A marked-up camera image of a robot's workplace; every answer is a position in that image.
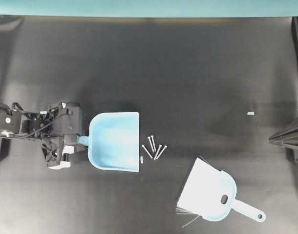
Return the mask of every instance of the light blue dustpan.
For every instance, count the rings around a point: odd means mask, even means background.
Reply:
[[[89,136],[80,136],[88,146],[91,164],[103,170],[139,171],[139,114],[102,113],[90,123]]]

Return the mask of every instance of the hanging hole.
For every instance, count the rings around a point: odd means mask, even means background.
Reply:
[[[221,203],[224,205],[226,204],[228,201],[228,196],[227,195],[223,195],[222,198],[221,198]]]

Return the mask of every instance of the nail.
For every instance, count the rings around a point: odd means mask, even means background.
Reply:
[[[155,153],[154,160],[157,158],[161,147],[162,147],[162,145],[159,145],[159,148],[158,148],[157,152]]]
[[[152,152],[154,153],[154,148],[153,148],[153,145],[152,145],[152,142],[151,142],[151,138],[150,138],[150,137],[147,137],[147,138],[148,138],[148,140],[149,140],[149,142],[150,142],[151,150],[152,150]]]
[[[145,149],[145,151],[147,152],[147,154],[149,155],[149,157],[151,157],[151,159],[153,159],[153,157],[151,156],[151,154],[149,153],[149,151],[145,148],[145,145],[142,145],[141,147],[143,147]]]
[[[156,152],[157,149],[155,148],[155,143],[154,143],[153,135],[151,135],[151,141],[152,141],[152,144],[153,144],[154,151]]]
[[[161,154],[163,153],[163,151],[167,148],[168,146],[165,145],[164,148],[161,150],[161,152],[159,153],[158,157],[157,157],[157,160],[159,159],[159,157],[161,156]]]

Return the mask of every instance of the teal wall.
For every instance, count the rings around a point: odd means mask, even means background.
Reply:
[[[298,16],[298,0],[0,0],[0,14],[85,17]]]

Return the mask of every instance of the robotic arm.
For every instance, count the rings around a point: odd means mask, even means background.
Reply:
[[[82,110],[78,103],[59,102],[47,111],[27,112],[18,103],[0,103],[0,139],[40,140],[46,166],[70,167],[69,154],[86,150],[77,142],[82,135]]]

